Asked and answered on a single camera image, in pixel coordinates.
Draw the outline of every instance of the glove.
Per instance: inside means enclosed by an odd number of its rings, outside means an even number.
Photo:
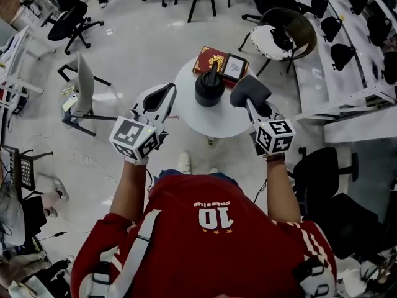
[[[149,157],[147,156],[147,157],[146,157],[145,159],[143,159],[142,161],[138,161],[138,160],[135,160],[135,159],[133,159],[133,158],[130,158],[130,157],[125,156],[125,157],[124,157],[124,160],[125,160],[126,162],[132,163],[133,165],[136,165],[136,166],[146,166],[146,165],[148,164],[148,162],[149,162]]]

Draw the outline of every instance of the red jersey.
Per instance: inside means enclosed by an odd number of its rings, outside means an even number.
[[[145,214],[162,210],[151,242],[125,297],[301,297],[292,269],[317,257],[336,278],[334,255],[314,222],[271,221],[242,190],[213,176],[172,175],[159,180]],[[140,229],[108,214],[81,248],[71,275],[73,298],[102,252],[118,246],[118,276]]]

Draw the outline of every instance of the cable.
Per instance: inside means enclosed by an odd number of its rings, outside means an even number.
[[[49,239],[49,238],[62,236],[62,235],[64,235],[64,234],[66,234],[66,233],[91,233],[91,231],[68,231],[68,232],[59,232],[59,233],[56,233],[56,234],[54,234],[54,235],[52,235],[52,236],[50,236],[50,237],[42,238],[41,240],[37,240],[37,241],[38,241],[38,242],[41,242],[41,241],[47,240],[47,239]]]
[[[96,164],[97,166],[99,166],[99,167],[102,169],[102,171],[106,174],[105,182],[109,182],[109,179],[112,179],[112,180],[114,181],[114,183],[118,185],[118,182],[117,182],[116,180],[114,180],[113,177],[109,176],[109,175],[107,174],[106,170],[105,170],[99,163],[95,162],[95,161],[92,160],[90,157],[88,157],[87,155],[83,154],[83,153],[82,153],[80,150],[78,150],[76,147],[72,147],[72,146],[66,146],[66,147],[67,147],[67,148],[70,148],[70,149],[75,149],[75,150],[77,150],[77,151],[80,153],[80,155],[81,155],[81,164],[82,164],[83,166],[89,165],[90,162],[95,163],[95,164]]]
[[[265,180],[265,183],[263,184],[263,186],[259,189],[258,193],[256,194],[256,197],[254,199],[254,203],[256,203],[256,200],[257,200],[259,194],[266,190],[266,187],[267,187],[267,179]]]

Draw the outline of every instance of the picture frame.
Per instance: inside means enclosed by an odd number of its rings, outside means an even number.
[[[223,78],[237,83],[243,77],[246,64],[245,58],[228,53],[221,75]]]

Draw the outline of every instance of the red book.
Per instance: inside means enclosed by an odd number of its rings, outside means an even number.
[[[213,62],[215,61],[218,62],[217,72],[221,73],[227,58],[228,58],[228,54],[225,52],[221,52],[210,47],[203,47],[200,52],[200,55],[197,58],[197,61],[193,66],[193,73],[196,75],[200,75],[202,73],[209,71],[212,67]],[[248,64],[249,63],[247,62],[243,76],[247,72]],[[233,88],[236,86],[236,82],[231,81],[227,78],[223,78],[223,82],[225,83],[225,86],[229,88]]]

